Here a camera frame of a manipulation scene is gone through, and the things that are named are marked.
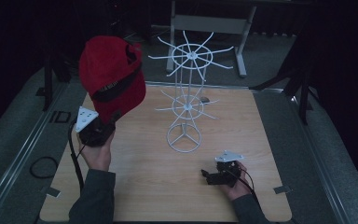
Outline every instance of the sleeve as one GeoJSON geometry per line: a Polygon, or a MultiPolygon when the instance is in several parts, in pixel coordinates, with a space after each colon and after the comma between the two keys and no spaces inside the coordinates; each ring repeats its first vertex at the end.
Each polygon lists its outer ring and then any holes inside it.
{"type": "Polygon", "coordinates": [[[232,201],[232,203],[240,224],[269,224],[269,221],[258,207],[252,194],[243,195],[232,201]]]}
{"type": "Polygon", "coordinates": [[[69,223],[112,223],[116,174],[90,169],[80,198],[69,211],[69,223]]]}

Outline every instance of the hand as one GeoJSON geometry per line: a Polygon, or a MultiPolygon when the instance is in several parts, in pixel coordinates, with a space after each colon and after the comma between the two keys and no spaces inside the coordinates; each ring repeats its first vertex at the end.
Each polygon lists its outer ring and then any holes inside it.
{"type": "Polygon", "coordinates": [[[79,150],[81,150],[80,154],[82,155],[90,169],[109,171],[109,165],[111,161],[110,145],[114,136],[115,131],[113,131],[113,133],[109,136],[109,138],[101,147],[84,146],[81,143],[80,139],[77,137],[80,146],[79,150]]]}
{"type": "MultiPolygon", "coordinates": [[[[247,184],[249,184],[248,181],[245,179],[245,177],[246,177],[245,171],[247,170],[246,167],[243,166],[242,163],[240,163],[239,161],[235,161],[235,162],[242,169],[240,179],[242,179],[247,184]]],[[[237,180],[237,182],[235,183],[234,187],[232,187],[232,188],[229,187],[228,185],[219,185],[219,188],[223,192],[225,192],[225,194],[228,196],[228,198],[231,201],[236,200],[240,196],[243,196],[243,195],[246,195],[246,194],[251,194],[251,190],[248,187],[246,187],[246,185],[244,185],[242,182],[240,182],[240,180],[237,180]]]]}

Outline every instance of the black device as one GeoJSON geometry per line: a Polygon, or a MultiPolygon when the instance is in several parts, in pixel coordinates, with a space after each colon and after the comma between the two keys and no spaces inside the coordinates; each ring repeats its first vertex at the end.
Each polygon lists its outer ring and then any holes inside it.
{"type": "Polygon", "coordinates": [[[103,146],[115,129],[116,122],[114,119],[103,124],[100,117],[97,117],[79,133],[79,138],[86,146],[100,147],[103,146]]]}
{"type": "Polygon", "coordinates": [[[241,168],[235,161],[218,161],[216,169],[218,173],[215,174],[209,174],[207,171],[201,170],[208,185],[229,185],[232,188],[241,176],[241,168]]]}

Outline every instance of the wooden table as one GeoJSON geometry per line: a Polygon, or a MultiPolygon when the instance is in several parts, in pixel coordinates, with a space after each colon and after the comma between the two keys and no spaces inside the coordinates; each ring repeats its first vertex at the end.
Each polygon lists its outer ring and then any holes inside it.
{"type": "MultiPolygon", "coordinates": [[[[287,221],[291,210],[269,147],[253,94],[246,89],[204,88],[204,95],[217,103],[205,112],[218,119],[196,119],[202,142],[190,153],[173,150],[166,135],[176,116],[170,107],[173,87],[147,86],[145,100],[117,122],[112,143],[110,171],[117,174],[115,221],[236,221],[229,200],[217,186],[206,184],[200,170],[215,173],[214,158],[223,150],[246,157],[241,161],[255,182],[264,214],[271,221],[287,221]]],[[[83,106],[93,108],[89,97],[83,106]]],[[[87,165],[79,157],[83,176],[87,165]]],[[[47,197],[40,217],[46,221],[68,220],[79,197],[79,186],[70,149],[63,153],[51,185],[58,198],[47,197]]]]}

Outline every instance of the cable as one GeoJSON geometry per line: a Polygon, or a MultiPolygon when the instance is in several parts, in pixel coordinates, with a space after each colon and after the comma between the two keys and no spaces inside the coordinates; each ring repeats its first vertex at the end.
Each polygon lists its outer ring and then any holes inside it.
{"type": "Polygon", "coordinates": [[[83,179],[83,175],[81,174],[79,162],[77,160],[78,155],[76,155],[76,153],[75,153],[74,144],[72,142],[72,130],[74,129],[76,121],[77,121],[77,116],[74,118],[74,120],[71,121],[71,123],[69,125],[68,142],[69,142],[69,148],[71,148],[71,158],[72,158],[72,162],[74,163],[74,166],[75,166],[75,172],[77,175],[77,180],[79,181],[79,186],[80,186],[80,191],[81,191],[84,187],[84,179],[83,179]]]}
{"type": "Polygon", "coordinates": [[[30,173],[31,173],[31,175],[32,175],[33,177],[35,177],[35,178],[38,178],[38,179],[48,179],[48,178],[54,177],[54,174],[52,174],[52,175],[37,175],[37,174],[34,172],[34,166],[36,165],[37,162],[42,161],[42,160],[51,160],[51,161],[53,161],[53,162],[54,162],[54,165],[55,165],[55,167],[56,167],[56,168],[55,168],[55,171],[57,171],[57,169],[58,169],[58,163],[57,163],[57,161],[56,161],[54,158],[52,158],[52,157],[45,156],[45,157],[41,157],[41,158],[37,159],[36,161],[34,161],[34,162],[31,164],[31,166],[30,166],[30,173]]]}
{"type": "Polygon", "coordinates": [[[81,152],[83,151],[83,149],[84,149],[85,146],[86,146],[86,145],[83,145],[83,147],[79,150],[79,153],[78,153],[77,156],[76,156],[77,159],[79,158],[79,156],[80,156],[80,154],[81,154],[81,152]]]}
{"type": "MultiPolygon", "coordinates": [[[[231,173],[231,172],[230,172],[229,170],[227,170],[227,169],[226,169],[225,171],[228,172],[229,174],[233,175],[233,176],[234,176],[235,178],[237,178],[238,180],[240,180],[240,182],[242,182],[242,184],[244,184],[244,185],[251,191],[252,196],[254,197],[255,201],[256,201],[257,204],[258,204],[258,207],[260,208],[260,210],[262,210],[262,209],[261,209],[260,202],[259,202],[258,199],[257,199],[257,195],[255,194],[254,188],[251,188],[248,183],[246,183],[244,180],[241,179],[240,176],[234,175],[233,173],[231,173]]],[[[250,176],[246,171],[245,171],[245,173],[250,177],[250,179],[251,179],[251,181],[252,181],[252,186],[254,187],[255,185],[254,185],[253,179],[251,178],[251,176],[250,176]]]]}

